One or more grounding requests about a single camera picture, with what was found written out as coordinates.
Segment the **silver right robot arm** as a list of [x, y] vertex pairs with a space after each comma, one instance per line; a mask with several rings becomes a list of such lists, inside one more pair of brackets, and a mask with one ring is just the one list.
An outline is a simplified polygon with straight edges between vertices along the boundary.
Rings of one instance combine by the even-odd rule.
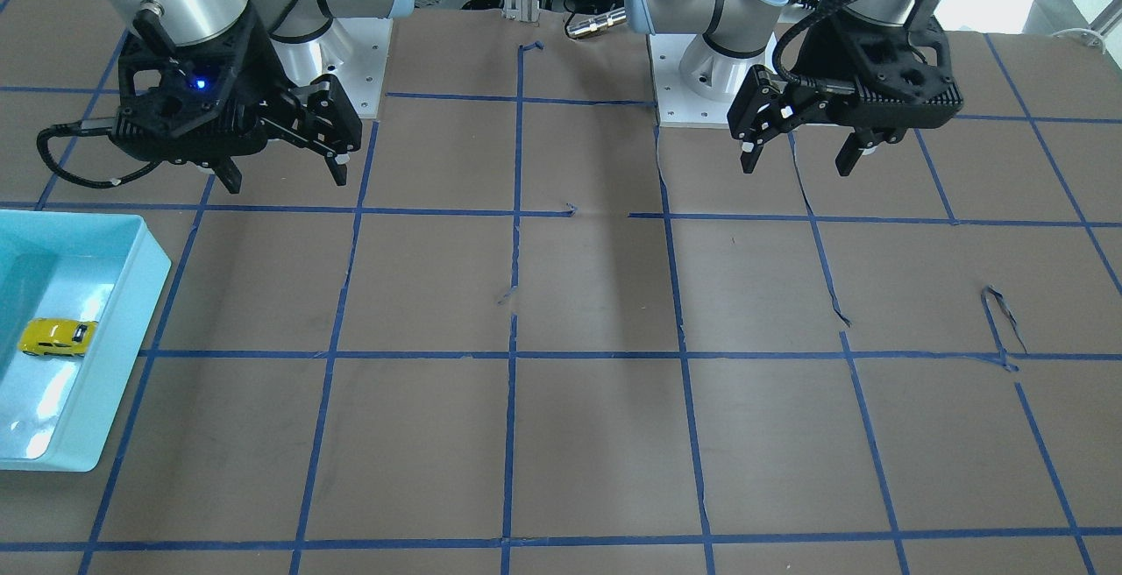
[[46, 167], [109, 190], [160, 164], [194, 165], [229, 193], [238, 157], [280, 140], [316, 153], [337, 185], [361, 147], [362, 121], [340, 72], [344, 18], [403, 18], [415, 0], [108, 0], [127, 26], [111, 117], [54, 124], [37, 136]]

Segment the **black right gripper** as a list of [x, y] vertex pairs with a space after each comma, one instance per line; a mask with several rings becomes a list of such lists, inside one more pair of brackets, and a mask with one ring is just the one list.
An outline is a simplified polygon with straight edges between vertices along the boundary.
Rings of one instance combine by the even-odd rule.
[[320, 155], [343, 188], [362, 124], [334, 75], [300, 86], [286, 75], [248, 4], [232, 26], [176, 46], [163, 16], [144, 4], [117, 60], [119, 107], [110, 139], [141, 162], [209, 165], [230, 195], [242, 188], [234, 157], [274, 140]]

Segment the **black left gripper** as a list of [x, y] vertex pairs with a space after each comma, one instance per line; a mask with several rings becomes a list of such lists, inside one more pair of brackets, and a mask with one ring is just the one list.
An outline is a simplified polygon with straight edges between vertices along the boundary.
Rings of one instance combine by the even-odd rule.
[[836, 156], [842, 177], [903, 129], [942, 127], [965, 100], [951, 69], [948, 36], [932, 11], [911, 11], [882, 26], [838, 11], [806, 31], [784, 75], [751, 67], [727, 111], [742, 142], [741, 167], [752, 174], [765, 145], [802, 124], [854, 129]]

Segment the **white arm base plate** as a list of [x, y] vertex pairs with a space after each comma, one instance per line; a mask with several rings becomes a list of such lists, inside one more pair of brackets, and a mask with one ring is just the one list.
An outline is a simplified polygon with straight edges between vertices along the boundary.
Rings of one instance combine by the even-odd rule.
[[754, 65], [770, 67], [778, 36], [764, 51], [737, 60], [712, 49], [701, 35], [659, 33], [649, 36], [657, 97], [657, 124], [663, 127], [726, 129], [727, 111]]
[[335, 19], [332, 27], [309, 43], [273, 43], [288, 77], [309, 85], [320, 75], [334, 75], [361, 119], [380, 116], [395, 21], [381, 18]]

